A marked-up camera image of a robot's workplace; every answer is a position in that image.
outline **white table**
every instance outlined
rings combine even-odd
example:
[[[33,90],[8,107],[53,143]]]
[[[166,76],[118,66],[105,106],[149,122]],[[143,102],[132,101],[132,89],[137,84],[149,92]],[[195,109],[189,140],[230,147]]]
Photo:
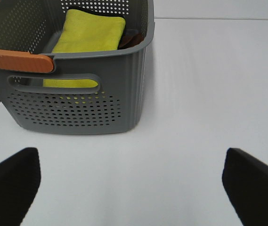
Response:
[[[265,18],[268,0],[154,0],[157,17]]]
[[[229,147],[268,164],[268,21],[155,21],[130,132],[30,132],[0,105],[0,161],[40,153],[23,226],[241,226],[221,173]]]

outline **orange handle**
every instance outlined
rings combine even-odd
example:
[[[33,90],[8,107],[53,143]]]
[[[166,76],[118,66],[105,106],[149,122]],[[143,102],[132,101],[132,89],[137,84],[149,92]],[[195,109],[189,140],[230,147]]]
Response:
[[[0,49],[0,69],[49,73],[53,68],[53,60],[48,56]]]

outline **basket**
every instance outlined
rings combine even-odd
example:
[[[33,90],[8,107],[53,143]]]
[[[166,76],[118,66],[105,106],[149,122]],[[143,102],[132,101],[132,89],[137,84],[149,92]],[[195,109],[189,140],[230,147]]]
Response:
[[[70,6],[122,14],[144,40],[131,48],[51,53]],[[154,36],[152,0],[0,0],[0,101],[23,128],[105,134],[141,116],[146,47]],[[43,87],[43,79],[91,79],[94,88]]]

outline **basket handle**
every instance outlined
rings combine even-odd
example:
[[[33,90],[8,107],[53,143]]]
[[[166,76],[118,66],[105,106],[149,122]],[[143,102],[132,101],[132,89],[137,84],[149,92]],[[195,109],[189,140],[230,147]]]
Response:
[[[16,82],[15,76],[8,77],[8,84],[12,86],[15,90],[26,92],[26,93],[47,93],[47,94],[93,94],[100,90],[101,80],[100,78],[91,73],[86,74],[64,74],[64,79],[90,79],[97,82],[96,87],[92,88],[56,88],[56,87],[43,87],[43,86],[32,86],[32,85],[22,85]],[[53,76],[18,76],[19,78],[30,78],[30,79],[62,79],[55,78]]]
[[[53,71],[53,68],[53,60],[48,56],[0,49],[0,69],[49,73]]]

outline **yellow towel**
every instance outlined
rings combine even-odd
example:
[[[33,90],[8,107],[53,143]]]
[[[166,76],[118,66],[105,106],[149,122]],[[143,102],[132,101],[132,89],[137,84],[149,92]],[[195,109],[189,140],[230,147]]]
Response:
[[[97,16],[77,9],[67,11],[63,32],[53,53],[76,53],[117,50],[125,27],[119,16]],[[44,79],[44,87],[92,88],[94,80]]]

